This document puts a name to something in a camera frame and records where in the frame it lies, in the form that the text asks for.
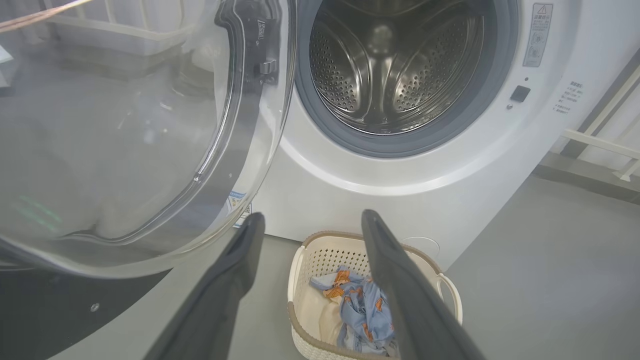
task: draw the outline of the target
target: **transparent door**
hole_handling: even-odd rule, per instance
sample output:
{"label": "transparent door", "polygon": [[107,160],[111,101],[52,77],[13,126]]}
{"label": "transparent door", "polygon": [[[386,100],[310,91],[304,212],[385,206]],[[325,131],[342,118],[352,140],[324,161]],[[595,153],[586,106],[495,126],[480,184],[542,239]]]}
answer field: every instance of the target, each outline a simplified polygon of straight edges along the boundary
{"label": "transparent door", "polygon": [[295,0],[0,0],[0,254],[132,277],[215,240],[277,148],[295,37]]}

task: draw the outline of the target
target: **stainless steel drum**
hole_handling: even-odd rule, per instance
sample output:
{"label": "stainless steel drum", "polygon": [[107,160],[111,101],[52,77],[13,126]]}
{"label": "stainless steel drum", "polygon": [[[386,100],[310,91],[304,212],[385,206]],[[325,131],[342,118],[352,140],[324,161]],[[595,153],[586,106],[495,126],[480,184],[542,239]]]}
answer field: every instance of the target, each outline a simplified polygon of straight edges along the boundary
{"label": "stainless steel drum", "polygon": [[482,17],[461,1],[325,0],[310,66],[326,107],[376,135],[417,129],[460,96],[483,46]]}

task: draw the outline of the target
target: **gray sticker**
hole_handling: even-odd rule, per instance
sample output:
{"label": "gray sticker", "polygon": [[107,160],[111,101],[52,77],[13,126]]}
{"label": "gray sticker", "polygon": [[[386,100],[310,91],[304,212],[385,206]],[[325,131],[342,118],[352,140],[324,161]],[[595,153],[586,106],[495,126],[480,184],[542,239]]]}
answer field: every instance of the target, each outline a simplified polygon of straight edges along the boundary
{"label": "gray sticker", "polygon": [[549,27],[551,27],[551,13],[553,11],[553,4],[533,4],[529,44],[527,45],[523,66],[540,66],[542,55],[545,53],[545,46],[547,46]]}

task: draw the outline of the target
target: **laundry basket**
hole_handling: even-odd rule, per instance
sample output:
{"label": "laundry basket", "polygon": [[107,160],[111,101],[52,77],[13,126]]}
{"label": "laundry basket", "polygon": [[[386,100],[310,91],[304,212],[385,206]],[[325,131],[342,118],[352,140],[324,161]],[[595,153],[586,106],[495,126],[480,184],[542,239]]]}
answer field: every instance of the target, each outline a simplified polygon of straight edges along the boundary
{"label": "laundry basket", "polygon": [[[442,284],[451,292],[455,317],[462,323],[462,303],[455,285],[440,271],[438,265],[421,251],[404,246],[409,258],[415,262],[426,279],[442,297]],[[312,276],[335,272],[345,265],[362,276],[370,276],[369,260],[362,236],[323,231],[313,234],[296,251],[289,272],[287,300],[291,335],[298,351],[307,359],[388,359],[372,354],[361,354],[320,341],[319,319],[326,298],[308,285]]]}

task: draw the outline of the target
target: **floor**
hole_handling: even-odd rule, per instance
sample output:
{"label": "floor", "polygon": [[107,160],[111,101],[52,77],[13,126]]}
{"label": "floor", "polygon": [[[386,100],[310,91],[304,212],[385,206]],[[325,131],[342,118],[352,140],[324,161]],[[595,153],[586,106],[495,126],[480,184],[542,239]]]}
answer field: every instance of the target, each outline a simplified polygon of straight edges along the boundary
{"label": "floor", "polygon": [[[450,267],[464,328],[487,360],[637,359],[640,206],[530,177]],[[118,318],[53,359],[139,359],[231,234],[172,270]],[[286,287],[300,243],[268,236],[230,360],[303,359]]]}

